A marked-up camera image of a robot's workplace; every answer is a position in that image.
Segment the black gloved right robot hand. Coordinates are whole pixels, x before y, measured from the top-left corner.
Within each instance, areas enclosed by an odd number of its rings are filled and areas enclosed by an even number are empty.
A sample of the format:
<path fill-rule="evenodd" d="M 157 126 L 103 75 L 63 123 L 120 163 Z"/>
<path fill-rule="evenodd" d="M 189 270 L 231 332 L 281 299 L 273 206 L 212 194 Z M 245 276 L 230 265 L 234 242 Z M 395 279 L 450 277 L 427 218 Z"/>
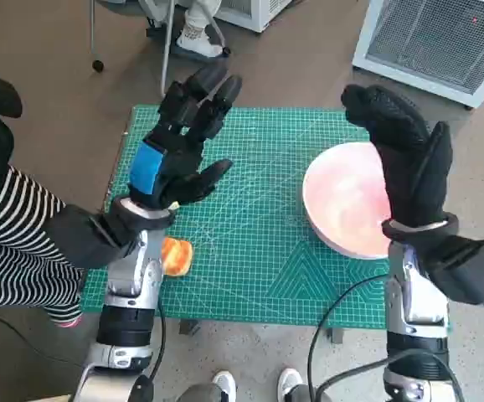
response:
<path fill-rule="evenodd" d="M 449 125 L 439 121 L 430 130 L 412 102 L 380 85 L 347 85 L 341 102 L 347 120 L 368 132 L 380 156 L 391 218 L 410 228 L 445 221 Z"/>

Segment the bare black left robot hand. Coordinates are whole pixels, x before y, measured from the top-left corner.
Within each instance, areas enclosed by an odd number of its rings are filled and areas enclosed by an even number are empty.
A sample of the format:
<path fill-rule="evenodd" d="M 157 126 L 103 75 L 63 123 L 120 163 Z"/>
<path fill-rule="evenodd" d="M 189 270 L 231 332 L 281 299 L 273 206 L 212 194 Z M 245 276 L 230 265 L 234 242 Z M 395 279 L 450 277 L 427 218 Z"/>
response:
<path fill-rule="evenodd" d="M 171 83 L 159 120 L 131 165 L 132 202 L 160 210 L 175 202 L 198 202 L 215 190 L 233 162 L 224 158 L 201 170 L 204 143 L 221 131 L 241 86 L 241 77 L 228 75 L 224 63 L 205 65 L 184 82 Z"/>

